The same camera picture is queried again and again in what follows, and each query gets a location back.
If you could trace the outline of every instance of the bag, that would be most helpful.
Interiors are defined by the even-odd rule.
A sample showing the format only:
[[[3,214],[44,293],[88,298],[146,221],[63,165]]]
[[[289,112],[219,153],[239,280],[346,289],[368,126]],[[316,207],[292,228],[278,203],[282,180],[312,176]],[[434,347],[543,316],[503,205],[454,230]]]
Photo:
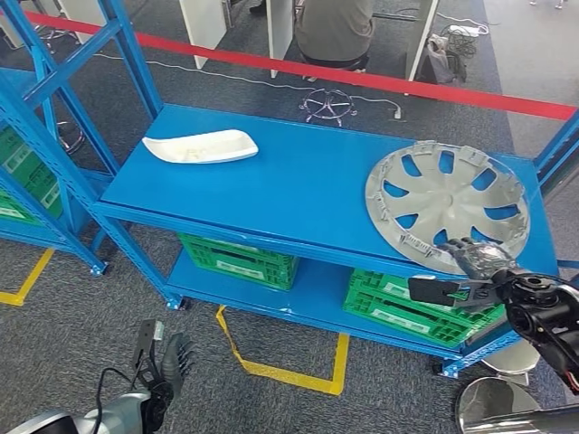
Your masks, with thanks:
[[[420,55],[416,80],[432,84],[467,79],[467,65],[455,52],[447,51],[448,38],[433,34]]]

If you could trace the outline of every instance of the white plate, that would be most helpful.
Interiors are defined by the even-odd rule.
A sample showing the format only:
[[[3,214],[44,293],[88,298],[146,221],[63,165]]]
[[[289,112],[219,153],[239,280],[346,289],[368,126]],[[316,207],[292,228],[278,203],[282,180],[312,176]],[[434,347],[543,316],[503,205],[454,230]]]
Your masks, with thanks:
[[[152,154],[169,163],[207,164],[240,160],[257,154],[257,146],[238,129],[175,138],[143,137]]]

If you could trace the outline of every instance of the floor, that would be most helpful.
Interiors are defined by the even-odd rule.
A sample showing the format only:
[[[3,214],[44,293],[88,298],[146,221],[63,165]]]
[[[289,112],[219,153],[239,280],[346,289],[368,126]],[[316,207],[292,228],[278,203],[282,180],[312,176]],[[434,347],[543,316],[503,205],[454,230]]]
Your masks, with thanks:
[[[579,83],[574,77],[579,56],[574,41],[579,16],[577,2],[556,11],[543,0],[535,7],[519,0],[442,0],[440,11],[456,17],[488,22],[491,37],[481,37],[476,56],[469,61],[472,89],[504,92],[528,98],[576,104]],[[265,22],[251,18],[251,0],[236,6],[236,28],[222,42],[231,50],[266,53]],[[395,12],[410,2],[392,1],[377,9]],[[186,41],[176,1],[160,5],[126,0],[137,30]],[[402,74],[404,44],[392,34],[403,32],[401,23],[379,22],[371,53],[372,72]],[[435,30],[445,22],[438,19]],[[556,38],[533,38],[527,34],[553,34]],[[63,43],[57,54],[74,48]],[[549,53],[549,61],[544,55]],[[112,47],[103,51],[114,56]],[[145,50],[149,60],[191,68],[191,59]],[[294,46],[288,58],[297,59]],[[23,52],[0,52],[2,66],[26,66]],[[531,75],[531,66],[534,75]],[[213,109],[303,120],[298,108],[306,90],[276,90],[221,77],[152,65],[165,100]],[[268,79],[267,71],[249,70],[210,61],[206,71],[252,80]],[[95,122],[123,160],[146,127],[136,95],[120,61],[96,57],[72,81]],[[299,78],[281,75],[276,84],[303,87]],[[317,82],[316,87],[329,87]],[[226,87],[227,92],[219,91]],[[369,98],[390,98],[403,106],[404,122],[390,120],[389,106],[361,101],[359,115],[346,119],[345,127],[402,137],[436,138],[469,144],[487,151],[516,151],[531,156],[557,128],[556,123],[536,118],[490,112],[467,106],[340,86],[348,93]],[[60,116],[66,114],[60,108]],[[94,167],[85,148],[75,156],[79,165]],[[576,258],[579,248],[572,237],[575,225],[577,185],[549,205],[558,253]],[[163,268],[178,248],[174,234],[134,226],[132,233]],[[0,288],[14,292],[40,257],[42,250],[0,241]],[[5,382],[0,400],[0,430],[52,408],[83,413],[94,406],[98,374],[105,366],[127,370],[141,320],[155,317],[169,333],[184,331],[192,338],[196,355],[193,373],[183,397],[168,414],[162,432],[279,432],[279,433],[440,433],[456,432],[454,402],[462,387],[488,374],[481,366],[469,368],[459,381],[430,374],[433,359],[381,344],[353,338],[346,381],[340,397],[254,377],[234,359],[214,318],[217,306],[195,303],[188,312],[166,310],[162,300],[130,261],[110,245],[101,252],[111,262],[103,278],[90,278],[78,260],[57,252],[40,276],[23,307],[0,306],[0,377]],[[233,338],[248,360],[269,363],[310,375],[329,378],[337,336],[329,332],[227,309]],[[544,406],[565,402],[562,384],[544,363],[531,378],[531,392]],[[123,392],[110,380],[104,397]]]

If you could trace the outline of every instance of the gray shirt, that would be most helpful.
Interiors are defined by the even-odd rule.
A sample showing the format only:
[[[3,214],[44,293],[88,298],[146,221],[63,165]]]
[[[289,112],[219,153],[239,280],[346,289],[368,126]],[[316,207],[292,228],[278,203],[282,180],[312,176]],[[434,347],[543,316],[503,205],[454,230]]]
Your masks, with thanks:
[[[296,21],[297,45],[321,61],[351,61],[367,52],[374,0],[305,0]]]

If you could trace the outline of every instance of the blue metal shelf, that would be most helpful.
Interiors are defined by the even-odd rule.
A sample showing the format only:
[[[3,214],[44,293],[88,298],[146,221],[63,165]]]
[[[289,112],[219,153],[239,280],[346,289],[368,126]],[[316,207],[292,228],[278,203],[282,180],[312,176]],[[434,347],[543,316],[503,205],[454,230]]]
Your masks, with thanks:
[[[177,308],[183,296],[195,297],[436,354],[446,359],[443,373],[448,376],[519,339],[507,324],[473,343],[446,349],[342,312],[349,267],[402,277],[426,273],[456,278],[433,273],[402,257],[378,234],[366,212],[364,185],[369,171],[380,158],[408,146],[411,140],[163,105],[122,2],[98,3],[108,23],[66,61],[57,64],[16,0],[0,0],[4,13],[32,57],[40,59],[35,65],[41,62],[42,69],[45,70],[45,74],[40,74],[42,80],[23,99],[20,98],[21,89],[15,91],[0,74],[0,112],[8,115],[11,126],[58,174],[76,201],[153,284],[168,306]],[[139,143],[119,167],[68,83],[70,75],[112,35],[153,121],[148,136],[178,137],[237,128],[251,136],[260,153],[222,165],[171,165],[151,155]],[[71,162],[33,114],[33,109],[52,92],[66,105],[113,178],[103,194]],[[537,165],[549,165],[556,159],[562,140],[568,137],[573,125],[566,124]],[[530,160],[516,156],[494,157],[510,167],[527,191],[531,229],[519,261],[533,271],[556,274],[553,244],[536,167]],[[547,174],[541,181],[550,177]],[[25,194],[17,188],[13,190]],[[296,285],[289,293],[196,269],[184,253],[165,278],[121,220],[305,259]],[[61,226],[54,224],[51,229],[62,232]],[[86,248],[75,237],[69,242],[77,255],[86,257]]]
[[[32,71],[0,68],[0,75],[7,79],[19,95],[25,95],[36,83],[36,75]],[[0,117],[0,127],[2,127],[5,122],[5,119]],[[99,193],[102,193],[111,180],[111,177],[106,174],[81,170]],[[66,207],[60,218],[56,219],[57,224],[60,227],[67,228],[72,235],[75,236],[81,233],[91,220],[90,214],[75,198],[68,198],[68,207]],[[45,223],[29,224],[0,219],[0,238],[40,247],[54,248],[69,253],[78,252],[76,247],[78,244],[71,243],[66,232],[54,231],[51,225]],[[81,257],[87,260],[96,273],[103,268],[101,263],[93,260],[94,257],[87,251],[84,252]]]
[[[87,178],[97,191],[103,192],[110,182],[110,177],[98,172],[83,171]],[[70,216],[65,213],[59,219],[63,226],[69,226],[75,235],[81,233],[91,219],[90,214],[81,206],[78,201],[70,200]],[[26,242],[41,247],[52,247],[57,250],[63,250],[74,253],[74,249],[66,243],[66,238],[62,238],[43,225],[17,222],[8,219],[0,219],[0,238],[12,241]]]
[[[24,94],[34,85],[35,75],[32,71],[14,70],[12,68],[0,68],[0,74],[4,75],[10,84],[20,94]]]
[[[247,132],[260,152],[227,164],[171,165],[139,143],[95,209],[131,222],[350,267],[448,278],[402,257],[382,238],[366,210],[364,185],[370,170],[411,140],[169,104],[146,136],[228,128]],[[556,273],[532,162],[494,157],[510,167],[528,192],[531,230],[520,263]]]
[[[182,251],[168,277],[170,289],[211,303],[224,304],[383,344],[402,346],[448,359],[460,348],[447,348],[342,310],[352,269],[302,259],[290,291],[277,291],[248,280],[200,269]]]

